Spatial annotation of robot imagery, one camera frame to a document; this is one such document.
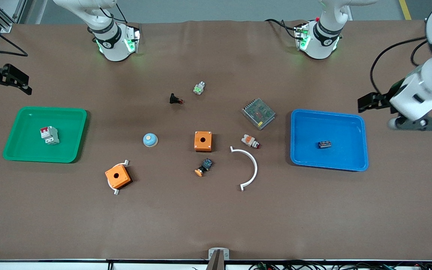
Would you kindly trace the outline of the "white circuit breaker red switch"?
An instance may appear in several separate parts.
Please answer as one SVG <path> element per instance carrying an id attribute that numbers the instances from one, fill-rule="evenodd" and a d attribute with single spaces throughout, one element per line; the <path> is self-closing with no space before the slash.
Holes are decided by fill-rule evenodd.
<path id="1" fill-rule="evenodd" d="M 40 136 L 47 145 L 57 145 L 60 143 L 58 130 L 53 126 L 40 128 Z"/>

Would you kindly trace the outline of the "metal mesh power supply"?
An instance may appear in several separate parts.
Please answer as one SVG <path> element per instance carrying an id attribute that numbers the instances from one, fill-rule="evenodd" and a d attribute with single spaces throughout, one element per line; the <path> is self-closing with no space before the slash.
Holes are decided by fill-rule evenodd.
<path id="1" fill-rule="evenodd" d="M 263 130 L 276 116 L 262 99 L 254 99 L 243 107 L 241 112 L 258 130 Z"/>

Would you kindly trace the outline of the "brown table mat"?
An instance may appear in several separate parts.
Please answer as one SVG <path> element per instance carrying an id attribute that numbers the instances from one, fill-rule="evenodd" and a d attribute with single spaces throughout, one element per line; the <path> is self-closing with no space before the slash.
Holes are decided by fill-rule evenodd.
<path id="1" fill-rule="evenodd" d="M 246 260 L 432 260 L 432 132 L 389 130 L 389 111 L 369 110 L 366 171 L 289 156 L 293 110 L 356 114 L 377 55 L 424 33 L 423 21 L 350 21 L 333 55 L 311 60 L 268 22 L 146 24 L 141 54 L 112 63 L 82 24 L 14 26 L 7 38 L 28 57 L 0 66 L 27 73 L 33 93 L 0 86 L 0 259 L 198 259 L 223 247 Z M 254 99 L 276 113 L 263 130 L 242 114 Z M 3 157 L 23 107 L 86 110 L 74 162 Z M 212 132 L 212 152 L 194 150 L 196 131 Z M 259 167 L 244 192 L 254 167 L 230 146 Z"/>

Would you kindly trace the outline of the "blue plastic tray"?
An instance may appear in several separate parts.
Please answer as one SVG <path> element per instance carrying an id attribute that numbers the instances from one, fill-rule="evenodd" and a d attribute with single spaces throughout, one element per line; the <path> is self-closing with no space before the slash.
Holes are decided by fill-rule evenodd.
<path id="1" fill-rule="evenodd" d="M 332 146 L 320 149 L 319 141 L 331 141 Z M 355 114 L 296 109 L 290 117 L 289 156 L 299 166 L 365 171 L 365 121 Z"/>

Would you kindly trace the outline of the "aluminium profile frame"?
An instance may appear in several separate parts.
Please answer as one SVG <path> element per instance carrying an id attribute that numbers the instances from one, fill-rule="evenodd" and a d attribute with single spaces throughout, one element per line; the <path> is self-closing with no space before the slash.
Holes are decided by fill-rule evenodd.
<path id="1" fill-rule="evenodd" d="M 10 33 L 12 25 L 21 22 L 28 0 L 0 0 L 0 31 Z"/>

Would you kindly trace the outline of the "orange white red switch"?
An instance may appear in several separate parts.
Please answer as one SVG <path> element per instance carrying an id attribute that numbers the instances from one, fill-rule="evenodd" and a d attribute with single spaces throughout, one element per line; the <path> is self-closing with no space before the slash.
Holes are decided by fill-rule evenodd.
<path id="1" fill-rule="evenodd" d="M 245 134 L 242 138 L 241 138 L 241 142 L 244 143 L 245 145 L 252 147 L 254 149 L 259 149 L 260 148 L 260 143 L 253 137 L 250 135 Z"/>

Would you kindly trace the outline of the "green plastic tray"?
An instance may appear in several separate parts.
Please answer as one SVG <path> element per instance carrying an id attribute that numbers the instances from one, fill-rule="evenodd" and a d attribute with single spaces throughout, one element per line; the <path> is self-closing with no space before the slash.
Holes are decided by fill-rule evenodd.
<path id="1" fill-rule="evenodd" d="M 77 108 L 25 106 L 16 115 L 3 157 L 9 161 L 70 164 L 77 159 L 85 132 L 87 112 Z M 50 145 L 41 131 L 52 127 L 59 143 Z"/>

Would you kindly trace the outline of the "orange mushroom push button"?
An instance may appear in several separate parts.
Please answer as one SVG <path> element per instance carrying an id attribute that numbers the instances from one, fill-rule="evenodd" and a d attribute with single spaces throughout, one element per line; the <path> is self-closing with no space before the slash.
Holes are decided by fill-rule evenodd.
<path id="1" fill-rule="evenodd" d="M 212 165 L 213 165 L 213 161 L 209 158 L 206 158 L 202 161 L 201 166 L 195 169 L 194 172 L 197 174 L 197 176 L 203 177 L 204 174 L 211 169 Z"/>

